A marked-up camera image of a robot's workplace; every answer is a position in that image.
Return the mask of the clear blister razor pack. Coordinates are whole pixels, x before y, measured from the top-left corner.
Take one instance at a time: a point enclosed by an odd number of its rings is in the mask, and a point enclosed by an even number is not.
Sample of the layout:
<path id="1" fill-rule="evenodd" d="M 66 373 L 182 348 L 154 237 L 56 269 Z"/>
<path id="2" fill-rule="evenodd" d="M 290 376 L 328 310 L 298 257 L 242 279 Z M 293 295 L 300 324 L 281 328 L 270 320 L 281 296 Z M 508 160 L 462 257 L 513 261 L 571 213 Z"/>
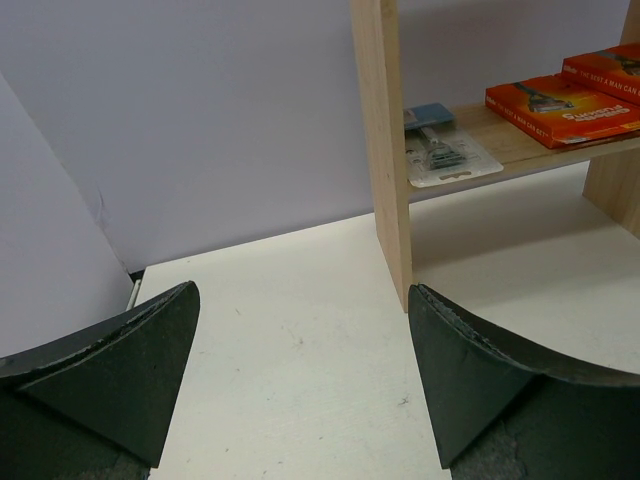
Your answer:
<path id="1" fill-rule="evenodd" d="M 504 166 L 460 128 L 442 104 L 404 109 L 403 118 L 412 187 L 431 188 L 503 171 Z"/>

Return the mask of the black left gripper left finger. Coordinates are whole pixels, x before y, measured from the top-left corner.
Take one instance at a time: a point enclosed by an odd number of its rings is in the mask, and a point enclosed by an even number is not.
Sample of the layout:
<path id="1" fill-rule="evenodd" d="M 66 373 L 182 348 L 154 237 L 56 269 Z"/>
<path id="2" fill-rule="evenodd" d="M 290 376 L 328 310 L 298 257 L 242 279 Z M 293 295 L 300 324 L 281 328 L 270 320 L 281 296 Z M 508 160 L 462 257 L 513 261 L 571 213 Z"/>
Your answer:
<path id="1" fill-rule="evenodd" d="M 187 281 L 1 360 L 4 479 L 146 479 L 158 467 L 200 313 Z"/>

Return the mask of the orange Gillette Fusion box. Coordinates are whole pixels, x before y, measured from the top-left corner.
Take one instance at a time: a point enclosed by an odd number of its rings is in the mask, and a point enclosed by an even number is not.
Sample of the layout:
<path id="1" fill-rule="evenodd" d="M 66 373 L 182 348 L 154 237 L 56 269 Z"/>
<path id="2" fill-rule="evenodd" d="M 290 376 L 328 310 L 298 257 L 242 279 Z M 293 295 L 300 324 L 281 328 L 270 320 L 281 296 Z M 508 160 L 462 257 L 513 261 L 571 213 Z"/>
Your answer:
<path id="1" fill-rule="evenodd" d="M 639 43 L 565 58 L 561 76 L 569 81 L 639 105 Z"/>
<path id="2" fill-rule="evenodd" d="M 490 87 L 485 105 L 549 149 L 639 130 L 639 108 L 560 75 Z"/>

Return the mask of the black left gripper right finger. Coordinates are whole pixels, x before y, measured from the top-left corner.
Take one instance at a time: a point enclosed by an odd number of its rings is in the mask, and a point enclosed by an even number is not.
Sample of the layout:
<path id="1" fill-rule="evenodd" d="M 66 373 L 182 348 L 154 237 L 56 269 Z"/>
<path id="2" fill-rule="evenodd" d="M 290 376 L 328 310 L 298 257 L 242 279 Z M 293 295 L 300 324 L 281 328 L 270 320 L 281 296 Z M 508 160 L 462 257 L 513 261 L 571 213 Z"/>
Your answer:
<path id="1" fill-rule="evenodd" d="M 455 479 L 635 479 L 639 378 L 517 335 L 419 284 L 413 348 Z"/>

